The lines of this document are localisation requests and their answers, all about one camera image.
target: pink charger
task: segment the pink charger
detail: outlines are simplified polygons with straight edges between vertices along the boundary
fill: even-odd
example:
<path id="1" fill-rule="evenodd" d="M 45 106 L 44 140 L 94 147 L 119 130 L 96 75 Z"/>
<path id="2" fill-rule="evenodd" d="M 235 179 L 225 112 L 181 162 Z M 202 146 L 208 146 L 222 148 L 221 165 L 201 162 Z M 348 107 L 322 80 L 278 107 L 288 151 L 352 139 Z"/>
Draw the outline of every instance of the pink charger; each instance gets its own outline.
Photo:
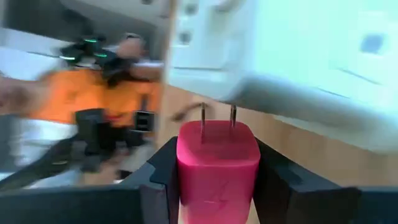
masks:
<path id="1" fill-rule="evenodd" d="M 260 160 L 247 125 L 203 115 L 185 123 L 177 160 L 184 224 L 246 223 Z"/>

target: green light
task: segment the green light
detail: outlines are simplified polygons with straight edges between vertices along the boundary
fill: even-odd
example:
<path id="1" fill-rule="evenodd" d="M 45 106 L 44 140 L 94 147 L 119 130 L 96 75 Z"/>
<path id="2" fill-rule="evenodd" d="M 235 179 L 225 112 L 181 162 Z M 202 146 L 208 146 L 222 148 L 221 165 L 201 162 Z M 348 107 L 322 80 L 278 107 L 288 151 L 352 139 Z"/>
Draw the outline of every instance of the green light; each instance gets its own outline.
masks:
<path id="1" fill-rule="evenodd" d="M 97 42 L 97 40 L 93 40 L 93 39 L 85 39 L 85 42 L 96 43 L 96 42 Z"/>
<path id="2" fill-rule="evenodd" d="M 64 59 L 64 60 L 75 60 L 76 59 L 75 57 L 64 57 L 64 56 L 60 56 L 60 58 Z"/>
<path id="3" fill-rule="evenodd" d="M 94 55 L 97 56 L 97 57 L 107 57 L 106 54 L 94 54 Z"/>

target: charger prong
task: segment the charger prong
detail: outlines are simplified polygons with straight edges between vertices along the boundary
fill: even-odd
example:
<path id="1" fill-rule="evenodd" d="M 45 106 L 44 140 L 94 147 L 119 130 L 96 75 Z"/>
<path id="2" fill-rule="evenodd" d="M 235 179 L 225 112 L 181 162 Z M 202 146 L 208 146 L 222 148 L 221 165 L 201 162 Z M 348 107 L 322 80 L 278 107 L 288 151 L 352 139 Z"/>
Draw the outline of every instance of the charger prong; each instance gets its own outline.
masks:
<path id="1" fill-rule="evenodd" d="M 229 130 L 232 131 L 236 125 L 236 105 L 231 105 L 231 113 L 229 115 Z"/>
<path id="2" fill-rule="evenodd" d="M 206 104 L 201 104 L 201 130 L 200 141 L 203 143 L 205 140 L 205 121 L 206 121 Z"/>

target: lightning bolt logo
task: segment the lightning bolt logo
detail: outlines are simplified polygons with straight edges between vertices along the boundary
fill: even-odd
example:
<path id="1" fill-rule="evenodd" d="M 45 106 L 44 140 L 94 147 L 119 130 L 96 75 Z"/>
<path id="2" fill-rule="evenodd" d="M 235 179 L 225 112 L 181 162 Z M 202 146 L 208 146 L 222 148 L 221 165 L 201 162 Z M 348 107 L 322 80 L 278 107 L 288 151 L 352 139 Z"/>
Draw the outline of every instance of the lightning bolt logo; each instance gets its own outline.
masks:
<path id="1" fill-rule="evenodd" d="M 214 211 L 219 212 L 220 210 L 224 209 L 226 204 L 228 203 L 228 199 L 225 196 L 225 190 L 229 184 L 229 181 L 224 181 L 215 191 L 211 194 L 209 200 L 205 200 L 205 203 L 209 203 L 212 205 L 217 205 L 217 209 Z"/>

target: orange shirt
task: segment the orange shirt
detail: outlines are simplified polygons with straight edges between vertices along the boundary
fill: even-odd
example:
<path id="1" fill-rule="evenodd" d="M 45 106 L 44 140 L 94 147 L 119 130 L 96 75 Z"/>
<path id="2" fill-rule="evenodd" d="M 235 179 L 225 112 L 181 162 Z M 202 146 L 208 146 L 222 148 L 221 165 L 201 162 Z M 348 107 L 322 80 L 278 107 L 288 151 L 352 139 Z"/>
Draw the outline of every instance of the orange shirt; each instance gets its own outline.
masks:
<path id="1" fill-rule="evenodd" d="M 27 118 L 73 124 L 74 112 L 103 108 L 115 126 L 132 125 L 132 114 L 141 109 L 143 95 L 148 96 L 147 111 L 159 109 L 159 83 L 121 82 L 107 88 L 99 72 L 89 69 L 59 71 L 48 82 L 47 101 Z"/>

